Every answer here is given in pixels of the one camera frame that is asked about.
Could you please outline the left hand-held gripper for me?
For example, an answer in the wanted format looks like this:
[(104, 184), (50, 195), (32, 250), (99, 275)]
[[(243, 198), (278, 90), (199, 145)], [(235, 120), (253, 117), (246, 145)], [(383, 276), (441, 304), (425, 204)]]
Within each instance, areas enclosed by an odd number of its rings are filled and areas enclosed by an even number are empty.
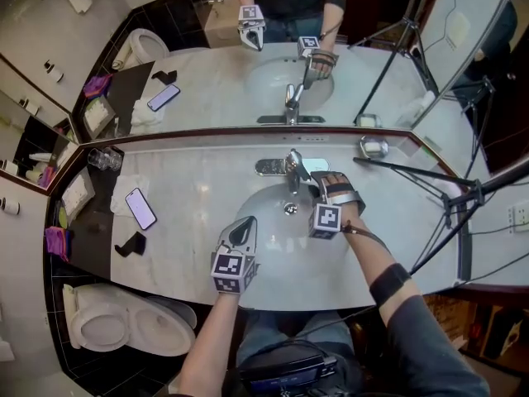
[[(218, 293), (242, 294), (257, 275), (255, 257), (257, 219), (240, 218), (226, 227), (219, 236), (211, 277)], [(247, 250), (244, 254), (238, 250)]]

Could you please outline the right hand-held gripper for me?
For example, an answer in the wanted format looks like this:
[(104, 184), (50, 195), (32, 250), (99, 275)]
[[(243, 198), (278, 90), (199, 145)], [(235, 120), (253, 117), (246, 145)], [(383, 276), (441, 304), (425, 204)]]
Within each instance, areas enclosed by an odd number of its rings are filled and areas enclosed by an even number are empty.
[(346, 192), (340, 191), (336, 197), (326, 195), (326, 186), (323, 179), (326, 177), (326, 171), (312, 171), (311, 178), (316, 183), (309, 186), (309, 191), (313, 198), (312, 214), (308, 221), (308, 236), (318, 239), (332, 239), (341, 231), (341, 212), (342, 207), (349, 203), (356, 203), (359, 214), (365, 209), (365, 204), (360, 194), (355, 190)]

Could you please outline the chrome faucet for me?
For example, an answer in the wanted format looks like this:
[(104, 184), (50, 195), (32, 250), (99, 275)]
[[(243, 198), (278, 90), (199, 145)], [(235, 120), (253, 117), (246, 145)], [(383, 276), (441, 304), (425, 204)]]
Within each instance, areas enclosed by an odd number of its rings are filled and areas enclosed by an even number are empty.
[(255, 173), (259, 176), (284, 176), (292, 195), (298, 194), (302, 182), (312, 180), (312, 172), (329, 170), (326, 159), (303, 158), (296, 149), (291, 149), (283, 159), (261, 159), (255, 163)]

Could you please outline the person's right forearm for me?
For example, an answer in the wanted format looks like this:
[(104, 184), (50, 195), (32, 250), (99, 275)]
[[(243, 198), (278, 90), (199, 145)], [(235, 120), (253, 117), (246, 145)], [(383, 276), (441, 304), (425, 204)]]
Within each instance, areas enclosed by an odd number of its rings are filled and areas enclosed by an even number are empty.
[[(346, 240), (360, 263), (367, 285), (370, 286), (387, 267), (397, 262), (359, 217), (348, 216), (344, 221), (344, 228)], [(417, 295), (418, 288), (411, 278), (384, 305), (377, 306), (384, 325), (388, 326), (390, 319), (404, 302)]]

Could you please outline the person's left forearm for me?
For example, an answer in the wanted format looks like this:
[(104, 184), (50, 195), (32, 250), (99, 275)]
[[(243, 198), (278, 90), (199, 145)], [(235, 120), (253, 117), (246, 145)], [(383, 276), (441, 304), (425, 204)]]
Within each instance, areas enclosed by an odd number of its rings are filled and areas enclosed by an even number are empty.
[(219, 397), (226, 376), (240, 295), (220, 293), (179, 374), (179, 395)]

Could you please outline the person's right hand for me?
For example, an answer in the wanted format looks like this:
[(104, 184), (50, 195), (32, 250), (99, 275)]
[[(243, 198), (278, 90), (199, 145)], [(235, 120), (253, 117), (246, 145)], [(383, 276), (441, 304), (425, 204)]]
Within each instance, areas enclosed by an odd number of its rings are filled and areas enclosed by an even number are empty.
[(322, 176), (322, 184), (326, 190), (326, 195), (330, 197), (352, 193), (354, 191), (352, 184), (342, 173)]

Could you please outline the white sink basin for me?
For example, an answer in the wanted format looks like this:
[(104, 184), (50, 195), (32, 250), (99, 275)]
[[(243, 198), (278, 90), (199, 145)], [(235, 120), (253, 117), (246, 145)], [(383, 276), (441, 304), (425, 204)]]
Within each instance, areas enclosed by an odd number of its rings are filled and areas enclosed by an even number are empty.
[[(298, 212), (291, 216), (284, 213), (289, 202), (298, 206)], [(343, 266), (349, 245), (342, 234), (329, 240), (308, 236), (312, 207), (307, 184), (301, 184), (296, 195), (285, 184), (272, 185), (242, 204), (237, 217), (257, 219), (259, 277), (269, 281), (321, 279)]]

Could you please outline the metal soap dish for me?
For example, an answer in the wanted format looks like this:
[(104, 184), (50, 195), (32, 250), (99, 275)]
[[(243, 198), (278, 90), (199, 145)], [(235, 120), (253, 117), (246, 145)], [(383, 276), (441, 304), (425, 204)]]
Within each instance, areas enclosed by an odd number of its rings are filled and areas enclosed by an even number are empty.
[(382, 160), (389, 151), (388, 142), (376, 136), (362, 136), (360, 138), (360, 150), (367, 159)]

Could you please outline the person's blue jeans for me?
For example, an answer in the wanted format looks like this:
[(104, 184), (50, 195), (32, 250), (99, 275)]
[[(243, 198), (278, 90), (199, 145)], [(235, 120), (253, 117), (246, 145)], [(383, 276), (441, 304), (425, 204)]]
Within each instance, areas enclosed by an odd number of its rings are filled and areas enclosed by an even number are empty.
[[(295, 338), (313, 342), (326, 352), (335, 352), (348, 359), (354, 358), (350, 330), (337, 311), (311, 313), (303, 329)], [(257, 352), (285, 341), (288, 336), (279, 330), (279, 318), (273, 312), (253, 312), (248, 318), (242, 342), (236, 353), (236, 366)]]

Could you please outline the dark smartphone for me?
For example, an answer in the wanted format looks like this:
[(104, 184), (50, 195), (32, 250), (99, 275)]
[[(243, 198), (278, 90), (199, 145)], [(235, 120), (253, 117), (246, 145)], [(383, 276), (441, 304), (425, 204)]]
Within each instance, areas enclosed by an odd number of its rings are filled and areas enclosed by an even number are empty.
[(126, 204), (142, 231), (153, 226), (157, 217), (139, 188), (133, 189), (126, 197)]

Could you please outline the black folded phone holder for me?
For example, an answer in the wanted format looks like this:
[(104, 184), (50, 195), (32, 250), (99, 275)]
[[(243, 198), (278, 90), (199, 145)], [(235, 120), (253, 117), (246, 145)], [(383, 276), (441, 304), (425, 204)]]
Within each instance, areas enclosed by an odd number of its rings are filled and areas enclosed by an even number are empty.
[(146, 237), (140, 232), (135, 232), (122, 246), (115, 245), (114, 250), (123, 258), (131, 254), (142, 256), (146, 248)]

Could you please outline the black armband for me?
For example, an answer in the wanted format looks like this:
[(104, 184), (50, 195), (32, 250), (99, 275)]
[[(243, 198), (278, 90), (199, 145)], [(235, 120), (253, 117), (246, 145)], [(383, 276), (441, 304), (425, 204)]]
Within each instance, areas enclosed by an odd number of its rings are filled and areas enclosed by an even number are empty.
[(369, 292), (376, 305), (381, 307), (410, 279), (411, 276), (402, 265), (392, 264), (369, 286)]

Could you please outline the white folded hand towel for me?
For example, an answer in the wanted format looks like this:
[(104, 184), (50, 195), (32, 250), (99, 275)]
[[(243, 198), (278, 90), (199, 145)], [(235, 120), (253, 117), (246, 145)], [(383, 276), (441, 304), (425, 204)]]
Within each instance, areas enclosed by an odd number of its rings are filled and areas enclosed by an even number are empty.
[(119, 175), (112, 192), (110, 209), (115, 216), (132, 218), (133, 214), (126, 204), (125, 197), (138, 188), (145, 198), (148, 197), (150, 181), (144, 175)]

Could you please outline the black chest-mounted device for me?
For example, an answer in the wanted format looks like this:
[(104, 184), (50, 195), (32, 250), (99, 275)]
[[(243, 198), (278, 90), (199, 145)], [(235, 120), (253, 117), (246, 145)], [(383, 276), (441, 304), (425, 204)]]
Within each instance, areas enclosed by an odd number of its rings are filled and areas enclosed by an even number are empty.
[(294, 361), (273, 363), (248, 360), (238, 368), (241, 383), (252, 395), (279, 395), (281, 392), (300, 393), (309, 385), (336, 373), (334, 356), (306, 356)]

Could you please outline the black light tripod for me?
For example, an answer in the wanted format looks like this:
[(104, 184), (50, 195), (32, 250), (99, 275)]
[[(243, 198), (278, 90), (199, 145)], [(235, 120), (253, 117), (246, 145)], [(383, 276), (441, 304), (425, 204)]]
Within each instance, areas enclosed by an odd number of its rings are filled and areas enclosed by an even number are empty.
[[(514, 165), (512, 168), (505, 170), (484, 183), (481, 183), (478, 179), (463, 179), (410, 166), (383, 162), (381, 160), (354, 157), (353, 161), (360, 165), (372, 165), (390, 169), (405, 179), (415, 182), (420, 188), (425, 189), (429, 194), (432, 194), (441, 201), (441, 206), (444, 211), (441, 220), (445, 222), (445, 226), (441, 231), (444, 231), (447, 228), (450, 231), (439, 244), (434, 245), (427, 255), (418, 260), (416, 265), (409, 271), (410, 275), (416, 274), (430, 260), (432, 260), (453, 237), (460, 233), (475, 212), (485, 205), (485, 198), (489, 194), (513, 185), (516, 181), (525, 179), (529, 176), (529, 156)], [(426, 178), (437, 179), (449, 184), (454, 184), (460, 188), (461, 195), (451, 198), (446, 192), (441, 191), (439, 187), (428, 183)]]

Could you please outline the clear drinking glass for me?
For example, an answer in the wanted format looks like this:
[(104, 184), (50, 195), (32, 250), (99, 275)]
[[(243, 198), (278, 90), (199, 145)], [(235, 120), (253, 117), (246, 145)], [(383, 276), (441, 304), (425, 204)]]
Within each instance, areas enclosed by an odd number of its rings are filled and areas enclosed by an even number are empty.
[(88, 153), (88, 163), (100, 170), (105, 170), (109, 167), (108, 154), (104, 151), (93, 148)]
[(119, 170), (122, 166), (122, 155), (111, 147), (106, 147), (102, 150), (104, 155), (105, 165), (110, 170)]

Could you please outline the white toilet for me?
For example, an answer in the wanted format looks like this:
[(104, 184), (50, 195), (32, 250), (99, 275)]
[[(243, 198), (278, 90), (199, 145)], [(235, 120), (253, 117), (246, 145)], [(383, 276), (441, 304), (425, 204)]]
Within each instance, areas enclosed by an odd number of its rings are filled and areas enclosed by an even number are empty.
[(181, 356), (194, 344), (198, 318), (187, 304), (103, 283), (64, 285), (62, 294), (76, 349), (112, 352), (129, 346), (156, 356)]

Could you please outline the white amenity tray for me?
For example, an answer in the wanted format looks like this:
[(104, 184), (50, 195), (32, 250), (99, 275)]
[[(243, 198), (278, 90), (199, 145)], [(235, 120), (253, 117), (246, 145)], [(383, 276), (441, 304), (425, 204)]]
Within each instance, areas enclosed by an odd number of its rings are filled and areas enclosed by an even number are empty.
[(84, 167), (70, 182), (62, 195), (62, 202), (68, 223), (71, 223), (95, 196), (88, 168)]

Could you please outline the purple packets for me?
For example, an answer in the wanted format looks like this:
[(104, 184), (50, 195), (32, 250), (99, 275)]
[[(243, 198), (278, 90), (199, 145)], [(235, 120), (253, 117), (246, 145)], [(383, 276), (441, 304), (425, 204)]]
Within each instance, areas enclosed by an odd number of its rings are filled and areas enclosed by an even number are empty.
[(69, 262), (73, 233), (62, 227), (45, 229), (45, 246), (48, 253), (58, 256), (62, 261)]

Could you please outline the angled side mirror panel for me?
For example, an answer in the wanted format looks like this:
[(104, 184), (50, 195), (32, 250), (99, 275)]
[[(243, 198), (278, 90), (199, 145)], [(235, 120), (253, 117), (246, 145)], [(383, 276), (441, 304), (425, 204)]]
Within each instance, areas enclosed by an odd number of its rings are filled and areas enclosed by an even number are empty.
[(463, 178), (487, 179), (493, 105), (523, 22), (515, 0), (434, 0), (421, 39), (438, 94), (412, 129)]
[(71, 113), (0, 54), (0, 178), (44, 193), (78, 148)]

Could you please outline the person's dark shirt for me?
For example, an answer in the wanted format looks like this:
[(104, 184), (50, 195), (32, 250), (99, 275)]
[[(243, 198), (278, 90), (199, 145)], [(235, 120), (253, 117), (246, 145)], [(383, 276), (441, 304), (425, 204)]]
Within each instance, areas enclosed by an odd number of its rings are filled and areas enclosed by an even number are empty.
[[(259, 361), (265, 356), (290, 356), (297, 350), (313, 350), (317, 355), (334, 356), (336, 373), (309, 385), (303, 397), (489, 397), (487, 382), (476, 374), (425, 304), (422, 296), (409, 298), (392, 316), (386, 327), (388, 346), (393, 362), (389, 368), (396, 385), (377, 385), (369, 389), (364, 373), (355, 355), (353, 359), (326, 352), (325, 348), (294, 336), (290, 344), (279, 343), (266, 347), (249, 357)], [(238, 370), (229, 370), (219, 397), (279, 397), (279, 395), (252, 395), (241, 383)]]

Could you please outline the large wall mirror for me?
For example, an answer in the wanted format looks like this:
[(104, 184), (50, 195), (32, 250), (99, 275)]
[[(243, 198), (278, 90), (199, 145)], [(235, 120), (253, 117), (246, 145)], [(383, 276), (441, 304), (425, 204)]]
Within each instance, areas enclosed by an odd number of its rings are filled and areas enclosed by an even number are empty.
[[(164, 0), (153, 11), (139, 1), (92, 0), (77, 12), (69, 0), (0, 0), (0, 55), (31, 82), (23, 88), (0, 79), (0, 89), (27, 100), (51, 126), (72, 120), (89, 75), (110, 70), (131, 20), (172, 49), (155, 68), (176, 70), (180, 89), (156, 126), (134, 127), (134, 133), (246, 127), (283, 114), (286, 86), (299, 84), (305, 70), (295, 44), (268, 44), (259, 52), (241, 43), (206, 45), (191, 0)], [(336, 53), (331, 77), (303, 93), (303, 116), (349, 126), (364, 111), (384, 127), (407, 129), (433, 104), (409, 57), (363, 46), (340, 45)]]

